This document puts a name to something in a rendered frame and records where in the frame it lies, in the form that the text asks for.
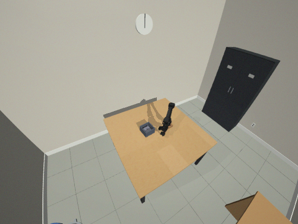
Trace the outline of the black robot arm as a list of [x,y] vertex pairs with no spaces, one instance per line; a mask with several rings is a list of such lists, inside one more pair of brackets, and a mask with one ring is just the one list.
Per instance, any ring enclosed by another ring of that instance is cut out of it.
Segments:
[[169,105],[168,105],[167,115],[164,118],[163,123],[162,123],[163,126],[159,126],[158,130],[165,131],[167,126],[168,127],[171,126],[170,125],[172,123],[171,114],[172,114],[173,108],[175,108],[175,103],[170,102]]

